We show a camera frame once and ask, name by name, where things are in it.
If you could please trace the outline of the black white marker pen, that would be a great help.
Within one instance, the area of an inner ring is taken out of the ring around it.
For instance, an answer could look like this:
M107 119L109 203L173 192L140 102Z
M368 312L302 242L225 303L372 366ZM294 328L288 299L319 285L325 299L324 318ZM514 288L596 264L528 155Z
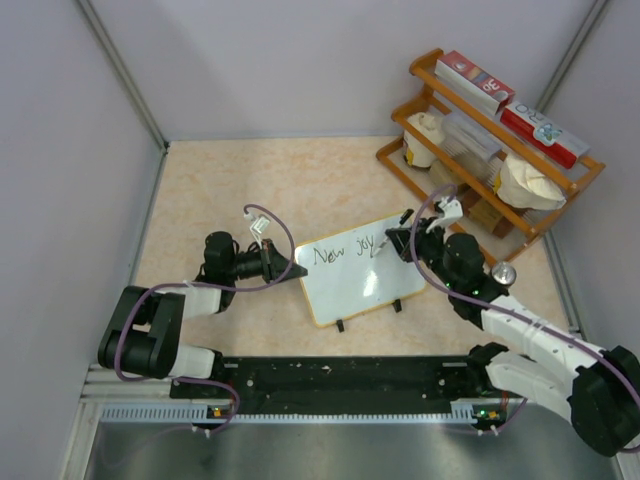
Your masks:
M403 214L401 215L396 228L402 227L413 215L414 210L413 209L407 209L403 212ZM371 252L372 256L375 257L377 256L384 248L385 246L389 243L390 239L388 236L385 236L384 239L379 243L379 245Z

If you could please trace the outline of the white board yellow frame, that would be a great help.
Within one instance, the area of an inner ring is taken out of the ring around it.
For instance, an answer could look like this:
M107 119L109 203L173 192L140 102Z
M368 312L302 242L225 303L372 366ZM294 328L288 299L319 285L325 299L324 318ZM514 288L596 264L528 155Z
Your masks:
M399 225L395 212L372 222L300 244L295 262L307 270L301 284L313 323L324 328L422 292L426 281L391 244L385 231Z

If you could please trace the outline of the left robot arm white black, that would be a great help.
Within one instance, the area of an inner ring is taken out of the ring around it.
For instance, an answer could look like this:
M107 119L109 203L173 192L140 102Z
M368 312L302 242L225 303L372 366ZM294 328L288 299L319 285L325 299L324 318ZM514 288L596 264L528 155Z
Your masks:
M227 382L225 370L216 366L220 354L182 344L182 323L226 311L238 280L260 277L271 284L307 275L306 268L291 263L270 239L242 251L230 233L213 232L205 239L204 262L193 282L123 290L98 347L98 363L123 376L192 378L203 395L216 396Z

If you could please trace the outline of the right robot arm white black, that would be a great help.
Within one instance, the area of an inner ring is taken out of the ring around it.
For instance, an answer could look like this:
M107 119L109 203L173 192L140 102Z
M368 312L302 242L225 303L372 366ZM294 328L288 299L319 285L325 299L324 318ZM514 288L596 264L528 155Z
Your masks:
M484 270L476 239L446 235L434 218L385 233L398 256L415 263L445 292L454 311L477 328L518 347L480 347L470 355L469 388L487 396L496 389L530 399L568 421L595 452L613 457L639 451L639 361L616 346L606 350L570 336L534 316Z

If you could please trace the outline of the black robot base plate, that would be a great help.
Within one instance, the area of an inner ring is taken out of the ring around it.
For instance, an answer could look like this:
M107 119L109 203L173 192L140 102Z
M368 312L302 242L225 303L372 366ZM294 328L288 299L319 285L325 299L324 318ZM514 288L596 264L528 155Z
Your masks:
M226 357L214 379L246 415L449 413L456 400L503 397L455 355Z

